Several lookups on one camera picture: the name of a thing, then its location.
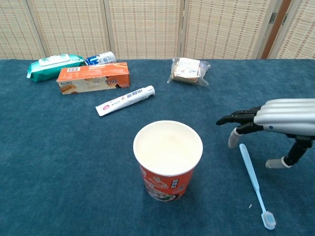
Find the cardboard box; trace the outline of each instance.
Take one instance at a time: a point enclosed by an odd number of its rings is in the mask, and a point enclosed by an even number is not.
[[[63,68],[57,79],[62,94],[130,86],[126,62]]]

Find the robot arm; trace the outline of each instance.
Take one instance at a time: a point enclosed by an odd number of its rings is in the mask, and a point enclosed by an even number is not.
[[[312,147],[315,139],[315,99],[276,99],[261,107],[235,111],[217,121],[217,125],[237,122],[228,146],[234,148],[243,134],[256,131],[269,131],[286,134],[296,142],[288,155],[266,162],[267,168],[289,168]]]

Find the woven screen panel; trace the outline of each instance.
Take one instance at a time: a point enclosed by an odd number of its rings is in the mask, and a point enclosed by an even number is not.
[[[24,0],[0,0],[0,59],[39,59],[44,52]]]
[[[69,53],[89,57],[107,51],[98,0],[31,2],[50,56]]]
[[[109,8],[117,58],[176,56],[180,0],[110,0]]]
[[[276,58],[315,59],[315,0],[302,0]]]
[[[184,55],[251,59],[271,0],[189,0]]]

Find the instant noodle cup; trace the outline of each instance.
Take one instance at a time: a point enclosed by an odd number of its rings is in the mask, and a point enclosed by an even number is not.
[[[146,125],[133,141],[145,187],[151,197],[163,202],[185,193],[202,150],[201,138],[192,128],[171,120]]]

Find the table surface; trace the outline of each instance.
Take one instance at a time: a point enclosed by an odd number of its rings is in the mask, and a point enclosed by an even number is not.
[[[171,60],[127,60],[129,88],[62,95],[55,79],[26,78],[32,61],[0,60],[0,235],[313,235],[315,149],[268,170],[294,140],[241,138],[277,222],[268,231],[241,154],[227,146],[236,124],[215,123],[271,99],[314,98],[315,60],[207,61],[207,87],[167,84]],[[148,85],[155,96],[98,116],[95,106]],[[169,203],[147,194],[132,150],[157,120],[189,125],[204,145],[185,195]]]

